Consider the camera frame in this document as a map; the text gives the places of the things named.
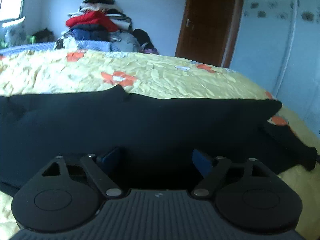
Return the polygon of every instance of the yellow bedsheet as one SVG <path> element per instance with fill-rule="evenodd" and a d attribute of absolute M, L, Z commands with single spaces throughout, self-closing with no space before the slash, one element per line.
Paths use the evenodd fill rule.
<path fill-rule="evenodd" d="M 0 95 L 106 90 L 116 84 L 128 93 L 154 98 L 253 98 L 270 94 L 239 73 L 174 57 L 140 53 L 26 51 L 0 60 Z M 298 116 L 283 107 L 279 116 L 308 146 L 320 152 L 320 140 Z M 296 166 L 279 175 L 303 201 L 297 231 L 307 240 L 320 236 L 320 165 L 312 172 Z M 0 192 L 0 240 L 18 228 L 11 198 Z"/>

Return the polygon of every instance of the wooden door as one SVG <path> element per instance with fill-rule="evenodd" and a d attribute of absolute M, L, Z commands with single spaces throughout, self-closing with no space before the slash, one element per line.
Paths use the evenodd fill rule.
<path fill-rule="evenodd" d="M 228 41 L 231 28 L 238 29 L 232 24 L 235 5 L 242 8 L 236 0 L 187 0 L 175 56 L 215 66 L 221 66 L 224 55 L 231 60 L 226 47 L 234 46 Z"/>

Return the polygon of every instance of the white wall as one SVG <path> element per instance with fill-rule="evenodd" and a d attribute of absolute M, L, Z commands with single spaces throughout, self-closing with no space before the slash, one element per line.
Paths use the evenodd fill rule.
<path fill-rule="evenodd" d="M 28 35 L 32 35 L 41 29 L 42 1 L 24 0 L 23 2 L 22 17 L 26 17 L 25 25 Z"/>
<path fill-rule="evenodd" d="M 269 8 L 273 1 L 276 8 Z M 245 0 L 230 68 L 276 95 L 320 137 L 320 0 L 297 0 L 291 8 L 294 1 Z M 252 2 L 259 6 L 251 8 Z M 266 18 L 257 17 L 259 10 Z M 304 12 L 313 21 L 303 20 Z"/>
<path fill-rule="evenodd" d="M 42 28 L 56 36 L 67 30 L 69 12 L 77 11 L 84 0 L 44 0 Z M 161 55 L 174 56 L 186 0 L 115 0 L 132 18 L 133 28 L 145 30 Z"/>

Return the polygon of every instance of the blue striped fabric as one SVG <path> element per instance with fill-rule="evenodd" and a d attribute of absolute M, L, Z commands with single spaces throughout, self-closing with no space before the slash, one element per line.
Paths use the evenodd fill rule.
<path fill-rule="evenodd" d="M 25 50 L 32 50 L 32 51 L 53 50 L 54 44 L 55 44 L 54 42 L 46 42 L 46 43 L 16 46 L 16 47 L 7 48 L 7 49 L 1 49 L 0 54 L 4 56 L 9 56 L 12 54 L 23 52 Z M 93 49 L 93 50 L 104 51 L 104 52 L 120 51 L 117 46 L 107 41 L 79 41 L 78 48 Z"/>

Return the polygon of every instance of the door frame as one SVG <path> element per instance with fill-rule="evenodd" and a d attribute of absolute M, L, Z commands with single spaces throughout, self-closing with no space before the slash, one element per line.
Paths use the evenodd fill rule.
<path fill-rule="evenodd" d="M 189 14 L 189 6 L 191 0 L 186 1 L 186 6 L 183 13 L 180 34 L 177 44 L 177 49 L 175 53 L 175 57 L 178 57 L 183 48 L 183 36 L 186 34 L 186 23 Z M 228 27 L 228 31 L 225 36 L 225 41 L 223 47 L 225 47 L 223 58 L 221 59 L 221 67 L 228 68 L 230 66 L 230 62 L 232 59 L 233 51 L 236 45 L 236 39 L 238 36 L 240 20 L 242 15 L 244 0 L 235 0 L 235 5 L 233 8 L 232 19 Z"/>

